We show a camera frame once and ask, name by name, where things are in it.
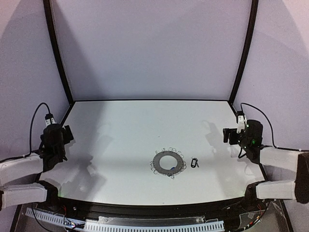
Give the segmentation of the metal ring disc with keyrings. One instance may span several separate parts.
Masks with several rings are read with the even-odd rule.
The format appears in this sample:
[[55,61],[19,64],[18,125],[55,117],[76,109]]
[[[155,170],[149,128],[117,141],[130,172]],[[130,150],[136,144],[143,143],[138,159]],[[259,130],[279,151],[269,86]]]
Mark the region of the metal ring disc with keyrings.
[[[176,173],[169,173],[172,167],[176,167]],[[155,175],[162,175],[174,179],[187,168],[184,156],[176,148],[162,148],[155,152],[155,156],[150,161],[150,170]]]

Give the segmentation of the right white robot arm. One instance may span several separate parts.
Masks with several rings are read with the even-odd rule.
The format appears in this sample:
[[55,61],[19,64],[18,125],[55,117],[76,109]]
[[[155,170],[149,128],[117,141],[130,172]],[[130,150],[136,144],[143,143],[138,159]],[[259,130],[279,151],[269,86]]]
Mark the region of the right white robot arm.
[[246,187],[244,201],[294,200],[309,202],[309,153],[262,144],[263,125],[257,120],[238,121],[236,128],[223,129],[223,142],[238,145],[253,164],[288,173],[273,180],[258,181]]

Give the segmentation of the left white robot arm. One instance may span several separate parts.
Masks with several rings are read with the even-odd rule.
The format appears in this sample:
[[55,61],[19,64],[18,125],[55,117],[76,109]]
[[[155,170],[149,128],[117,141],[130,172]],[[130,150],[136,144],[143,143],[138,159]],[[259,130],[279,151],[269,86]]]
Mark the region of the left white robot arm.
[[48,207],[60,207],[58,189],[46,181],[31,184],[10,185],[11,182],[33,174],[52,170],[67,161],[65,145],[74,140],[68,125],[50,124],[41,135],[43,146],[29,155],[0,162],[0,209],[27,203],[44,203]]

